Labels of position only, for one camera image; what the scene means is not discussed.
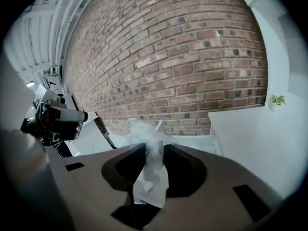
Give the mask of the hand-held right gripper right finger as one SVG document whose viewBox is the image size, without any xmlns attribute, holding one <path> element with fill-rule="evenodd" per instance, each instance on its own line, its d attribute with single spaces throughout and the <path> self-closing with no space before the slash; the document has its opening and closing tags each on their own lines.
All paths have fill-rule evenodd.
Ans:
<svg viewBox="0 0 308 231">
<path fill-rule="evenodd" d="M 164 166 L 168 173 L 167 198 L 188 197 L 207 178 L 207 168 L 200 159 L 173 145 L 164 146 Z"/>
</svg>

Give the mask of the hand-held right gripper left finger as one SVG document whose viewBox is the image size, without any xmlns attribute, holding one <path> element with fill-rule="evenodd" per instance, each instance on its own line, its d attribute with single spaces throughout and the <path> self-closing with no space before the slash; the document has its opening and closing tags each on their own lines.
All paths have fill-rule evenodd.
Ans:
<svg viewBox="0 0 308 231">
<path fill-rule="evenodd" d="M 102 166 L 101 173 L 113 189 L 131 192 L 145 161 L 145 144 L 131 145 L 128 147 L 128 151 L 106 161 Z"/>
</svg>

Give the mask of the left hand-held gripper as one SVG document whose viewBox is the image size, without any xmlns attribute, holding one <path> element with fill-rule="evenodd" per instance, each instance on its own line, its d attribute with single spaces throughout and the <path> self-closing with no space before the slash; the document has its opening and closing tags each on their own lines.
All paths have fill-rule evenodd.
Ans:
<svg viewBox="0 0 308 231">
<path fill-rule="evenodd" d="M 38 138 L 45 146 L 56 146 L 79 137 L 88 113 L 67 108 L 64 97 L 34 103 L 35 116 L 24 119 L 21 131 Z"/>
</svg>

